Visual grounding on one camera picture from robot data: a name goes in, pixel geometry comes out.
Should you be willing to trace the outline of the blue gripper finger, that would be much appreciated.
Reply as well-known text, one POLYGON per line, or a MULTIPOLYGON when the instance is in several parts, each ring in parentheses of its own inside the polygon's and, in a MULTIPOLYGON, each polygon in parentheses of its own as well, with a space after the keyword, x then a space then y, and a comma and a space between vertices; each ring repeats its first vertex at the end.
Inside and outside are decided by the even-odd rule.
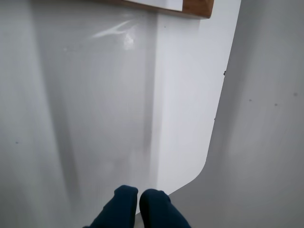
POLYGON ((90 228, 133 228, 138 189, 122 185, 89 225, 90 228))
POLYGON ((145 190, 139 201, 146 228, 189 228, 183 215, 171 203, 169 196, 155 189, 145 190))

